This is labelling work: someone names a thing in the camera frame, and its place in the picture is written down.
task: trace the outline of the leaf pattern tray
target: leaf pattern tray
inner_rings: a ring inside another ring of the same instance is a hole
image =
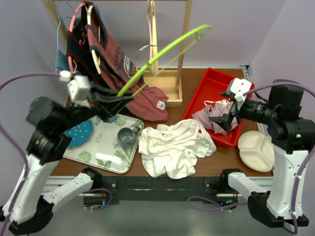
[[[118,174],[127,172],[135,155],[138,141],[131,148],[122,148],[117,143],[121,128],[139,126],[141,134],[144,124],[141,120],[117,115],[113,123],[104,123],[97,116],[91,118],[93,133],[88,141],[78,147],[68,147],[63,157],[86,163]]]

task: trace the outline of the gray mug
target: gray mug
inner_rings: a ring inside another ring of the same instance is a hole
[[[139,126],[130,128],[122,128],[118,131],[117,141],[122,148],[130,148],[137,143],[137,134],[140,132]]]

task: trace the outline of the wooden table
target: wooden table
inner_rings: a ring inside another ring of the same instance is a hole
[[[196,90],[206,69],[190,69],[183,68],[182,72],[182,90],[183,90],[183,105],[182,107],[168,107],[169,120],[165,122],[167,125],[176,124],[179,122],[186,110],[190,99]],[[220,69],[221,71],[231,74],[235,77],[243,77],[241,69]],[[157,123],[144,121],[145,127],[156,128]],[[248,120],[244,121],[242,133],[258,130],[257,124]],[[54,176],[76,176],[88,165],[63,158],[59,165],[52,172]],[[270,176],[270,173],[256,172],[247,167],[239,156],[237,147],[224,148],[217,146],[217,151],[209,157],[199,158],[195,166],[198,177],[215,177],[219,176],[223,169],[238,168],[241,169],[247,176]],[[108,172],[96,168],[104,176],[149,176],[143,168],[141,155],[136,153],[131,168],[125,174],[119,175],[113,172]]]

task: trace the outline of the white wall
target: white wall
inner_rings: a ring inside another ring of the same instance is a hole
[[[55,27],[40,0],[10,0],[0,4],[0,83],[26,72],[55,71]],[[0,120],[26,148],[34,128],[26,123],[30,103],[46,95],[64,103],[66,90],[56,78],[29,78],[7,85],[0,95]],[[0,135],[0,206],[7,200],[23,162]]]
[[[257,86],[274,79],[289,79],[315,89],[315,1],[287,0],[273,27],[254,57],[249,69]],[[269,90],[261,92],[268,96]],[[305,94],[301,115],[315,120],[314,98]],[[303,228],[305,236],[315,233],[314,205],[315,160],[310,160],[303,193],[303,211],[310,218],[310,226]]]
[[[149,51],[134,56],[149,43],[146,1],[95,2],[105,27],[123,51],[141,67]],[[193,0],[189,29],[210,24],[213,30],[185,54],[187,67],[248,65],[258,51],[285,0]],[[74,9],[79,2],[70,2]],[[58,2],[61,15],[71,15],[65,2]],[[156,2],[157,43],[162,49],[182,34],[184,2]],[[174,49],[160,60],[166,65],[179,53]]]

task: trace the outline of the wooden rack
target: wooden rack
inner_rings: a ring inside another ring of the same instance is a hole
[[[45,7],[47,8],[48,13],[55,22],[56,27],[59,25],[58,15],[55,9],[58,10],[55,5],[56,1],[66,1],[66,0],[43,0]],[[147,0],[94,0],[94,1],[147,1]],[[188,32],[189,20],[191,13],[192,0],[155,0],[155,1],[185,1],[185,14],[184,14],[184,25],[183,25],[183,34]],[[65,24],[62,22],[59,34],[61,35],[65,44],[67,43],[68,30],[65,27]],[[183,41],[180,46],[180,51],[186,47],[186,41]],[[169,97],[166,105],[169,107],[180,107],[183,102],[182,97],[182,84],[181,84],[181,75],[184,62],[184,55],[180,56],[178,59],[177,70],[165,70],[158,77],[156,77],[151,83],[150,86],[156,86],[164,91],[166,96]],[[144,73],[144,79],[148,80],[153,75],[148,70]]]

